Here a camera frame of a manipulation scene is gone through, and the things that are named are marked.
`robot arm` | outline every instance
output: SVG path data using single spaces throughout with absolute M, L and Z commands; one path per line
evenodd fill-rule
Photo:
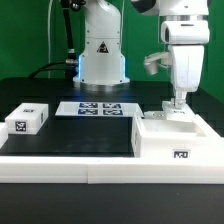
M 149 55 L 146 70 L 155 74 L 158 59 L 170 67 L 175 98 L 171 101 L 182 109 L 187 92 L 195 92 L 200 83 L 204 57 L 203 44 L 209 41 L 207 0 L 132 0 L 132 5 L 144 15 L 160 17 L 160 39 L 166 51 Z

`white box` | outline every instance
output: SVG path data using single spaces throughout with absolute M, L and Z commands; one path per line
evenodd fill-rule
M 8 139 L 8 129 L 6 123 L 0 123 L 0 148 Z
M 5 121 L 10 134 L 35 135 L 48 118 L 48 104 L 22 103 Z
M 192 122 L 150 120 L 134 116 L 132 147 L 136 158 L 155 161 L 217 159 L 223 139 L 199 116 Z

